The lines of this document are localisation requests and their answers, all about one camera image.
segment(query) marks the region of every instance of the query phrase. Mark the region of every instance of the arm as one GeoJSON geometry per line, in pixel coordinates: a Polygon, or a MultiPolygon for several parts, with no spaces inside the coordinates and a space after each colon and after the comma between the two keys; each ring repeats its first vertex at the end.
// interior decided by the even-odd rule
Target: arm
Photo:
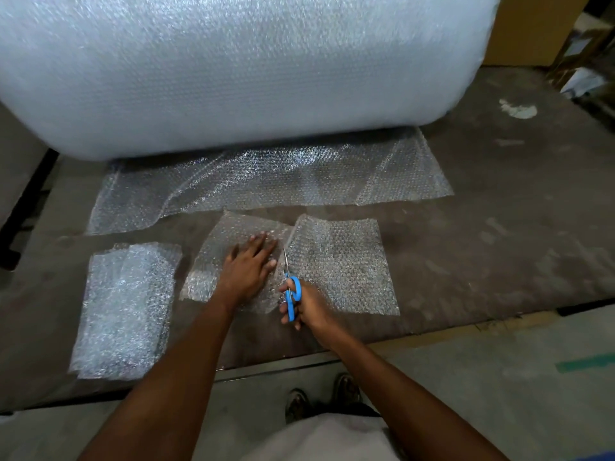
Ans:
{"type": "MultiPolygon", "coordinates": [[[[281,291],[292,286],[289,282],[281,291]]],[[[305,323],[322,346],[340,357],[411,458],[506,460],[455,411],[344,330],[314,286],[302,281],[301,288],[295,328],[305,323]]],[[[287,306],[280,311],[282,323],[288,323],[287,306]]]]}
{"type": "Polygon", "coordinates": [[[252,236],[227,256],[216,290],[186,334],[143,377],[92,439],[80,461],[190,460],[222,343],[238,305],[265,284],[276,241],[252,236]]]}

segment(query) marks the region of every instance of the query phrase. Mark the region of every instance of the forearm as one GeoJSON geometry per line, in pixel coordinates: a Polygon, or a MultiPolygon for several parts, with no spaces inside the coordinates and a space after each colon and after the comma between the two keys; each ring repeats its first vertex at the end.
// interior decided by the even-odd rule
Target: forearm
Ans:
{"type": "Polygon", "coordinates": [[[425,388],[346,332],[332,350],[346,365],[404,450],[420,460],[505,460],[497,448],[425,388]]]}
{"type": "Polygon", "coordinates": [[[81,460],[189,460],[234,304],[214,295],[186,334],[128,394],[81,460]]]}

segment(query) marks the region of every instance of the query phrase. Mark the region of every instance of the cut bubble wrap piece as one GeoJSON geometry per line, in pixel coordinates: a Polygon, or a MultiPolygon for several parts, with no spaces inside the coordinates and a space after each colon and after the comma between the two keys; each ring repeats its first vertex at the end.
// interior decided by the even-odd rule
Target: cut bubble wrap piece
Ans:
{"type": "Polygon", "coordinates": [[[336,310],[399,315],[376,220],[301,215],[286,252],[291,274],[318,287],[336,310]]]}
{"type": "Polygon", "coordinates": [[[292,205],[367,205],[451,195],[418,128],[264,149],[114,163],[88,234],[147,228],[175,213],[292,205]]]}
{"type": "Polygon", "coordinates": [[[120,157],[422,125],[499,0],[0,0],[0,100],[50,147],[120,157]]]}
{"type": "Polygon", "coordinates": [[[70,371],[80,379],[140,379],[166,348],[175,245],[117,246],[90,259],[70,371]]]}
{"type": "MultiPolygon", "coordinates": [[[[225,212],[205,239],[188,278],[181,289],[180,298],[206,302],[218,284],[222,265],[229,250],[236,244],[243,245],[253,234],[267,232],[269,240],[277,239],[278,246],[271,258],[278,259],[281,246],[288,239],[292,227],[264,218],[225,212]]],[[[270,312],[278,303],[277,288],[282,282],[273,273],[267,278],[261,292],[243,309],[258,313],[270,312]]]]}

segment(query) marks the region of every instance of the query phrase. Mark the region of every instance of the large roll of bubble wrap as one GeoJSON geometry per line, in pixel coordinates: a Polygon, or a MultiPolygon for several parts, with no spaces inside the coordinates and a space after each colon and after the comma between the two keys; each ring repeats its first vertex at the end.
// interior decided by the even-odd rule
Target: large roll of bubble wrap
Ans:
{"type": "Polygon", "coordinates": [[[108,160],[422,125],[481,64],[499,0],[0,0],[0,100],[108,160]]]}

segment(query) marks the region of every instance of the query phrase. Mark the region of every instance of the hand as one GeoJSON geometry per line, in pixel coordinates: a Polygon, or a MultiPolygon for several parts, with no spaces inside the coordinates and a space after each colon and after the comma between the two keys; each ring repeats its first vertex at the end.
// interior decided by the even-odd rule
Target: hand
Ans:
{"type": "Polygon", "coordinates": [[[213,295],[230,303],[233,308],[254,297],[265,284],[277,261],[269,256],[277,245],[273,240],[265,245],[267,233],[251,236],[242,249],[236,245],[226,256],[218,285],[213,295]]]}
{"type": "MultiPolygon", "coordinates": [[[[295,304],[295,328],[301,329],[301,324],[307,325],[314,337],[324,348],[331,349],[332,341],[340,334],[346,333],[342,326],[335,320],[329,310],[327,300],[318,289],[307,281],[301,281],[301,301],[295,304]]],[[[295,283],[291,279],[280,286],[280,292],[287,289],[295,290],[295,283]]],[[[288,323],[288,305],[283,302],[280,312],[284,314],[282,323],[288,323]]]]}

